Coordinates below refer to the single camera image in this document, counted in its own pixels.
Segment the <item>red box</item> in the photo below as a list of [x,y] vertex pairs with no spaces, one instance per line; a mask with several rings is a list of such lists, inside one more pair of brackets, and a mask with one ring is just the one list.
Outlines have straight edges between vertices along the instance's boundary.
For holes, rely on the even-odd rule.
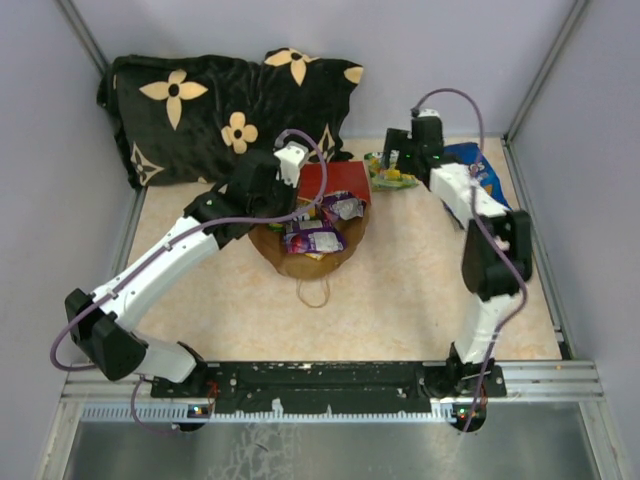
[[[327,165],[329,178],[325,194],[346,190],[371,205],[371,187],[369,173],[362,161],[330,162]],[[310,163],[300,171],[300,190],[298,196],[311,200],[318,193],[322,180],[319,163]]]

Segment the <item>blue chip bag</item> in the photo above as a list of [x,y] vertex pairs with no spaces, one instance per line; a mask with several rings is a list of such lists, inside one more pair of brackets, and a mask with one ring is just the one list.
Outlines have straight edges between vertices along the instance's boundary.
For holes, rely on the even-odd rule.
[[[462,163],[465,165],[473,165],[478,158],[478,153],[480,152],[480,147],[478,147],[477,143],[467,142],[467,143],[457,143],[455,145],[447,145],[444,147],[444,151],[446,153],[452,153],[456,155]],[[496,200],[500,202],[502,205],[511,209],[509,204],[507,203],[507,199],[504,198],[502,193],[502,186],[500,185],[500,179],[491,165],[489,161],[482,155],[482,159],[480,161],[480,172],[476,177],[480,182],[482,188],[484,188],[487,193]]]

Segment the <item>metal corner post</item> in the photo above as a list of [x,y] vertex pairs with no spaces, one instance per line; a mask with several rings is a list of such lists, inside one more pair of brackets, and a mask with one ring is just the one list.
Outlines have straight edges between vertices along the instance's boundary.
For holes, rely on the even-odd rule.
[[82,48],[87,52],[87,55],[89,55],[98,72],[102,75],[106,71],[109,62],[89,30],[89,27],[87,27],[82,15],[80,15],[78,8],[73,3],[73,0],[53,1],[60,9],[60,13],[67,21],[69,28],[77,37],[80,45],[82,45]]
[[553,70],[554,65],[560,58],[562,51],[566,47],[568,41],[572,37],[573,33],[576,31],[577,27],[580,25],[580,22],[585,17],[587,12],[587,7],[591,4],[591,0],[575,0],[567,18],[562,24],[562,28],[558,33],[549,53],[546,58],[542,62],[540,66],[540,70],[536,74],[533,83],[529,87],[529,90],[520,104],[516,115],[509,126],[509,130],[505,133],[504,138],[507,144],[510,144],[515,136],[518,134],[518,130],[522,126],[525,118],[529,114],[531,107],[536,101],[536,98],[542,91],[546,80]]

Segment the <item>purple wrapper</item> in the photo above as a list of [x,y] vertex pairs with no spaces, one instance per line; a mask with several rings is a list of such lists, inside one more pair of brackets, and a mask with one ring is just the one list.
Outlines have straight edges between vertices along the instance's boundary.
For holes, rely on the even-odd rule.
[[364,216],[365,202],[351,192],[334,192],[322,199],[322,211],[332,223]]
[[344,237],[334,228],[318,228],[284,236],[288,253],[335,253],[346,247]]
[[307,230],[318,230],[324,228],[331,228],[331,222],[329,220],[294,220],[286,224],[285,233],[300,233]]

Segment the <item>beige floor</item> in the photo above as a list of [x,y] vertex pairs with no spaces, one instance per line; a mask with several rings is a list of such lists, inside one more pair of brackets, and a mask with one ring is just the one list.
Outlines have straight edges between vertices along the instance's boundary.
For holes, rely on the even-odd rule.
[[[456,143],[462,139],[452,139]],[[360,156],[382,140],[351,140]],[[515,195],[499,139],[485,154],[509,202]],[[131,259],[151,247],[206,185],[152,187]],[[232,242],[179,282],[139,330],[181,340],[208,360],[436,360],[458,335],[469,294],[460,274],[464,232],[426,188],[374,193],[371,221],[354,256],[330,277],[331,297],[314,310],[296,297],[248,238]],[[560,358],[537,274],[525,311],[503,331],[499,359]],[[308,284],[311,301],[320,284]]]

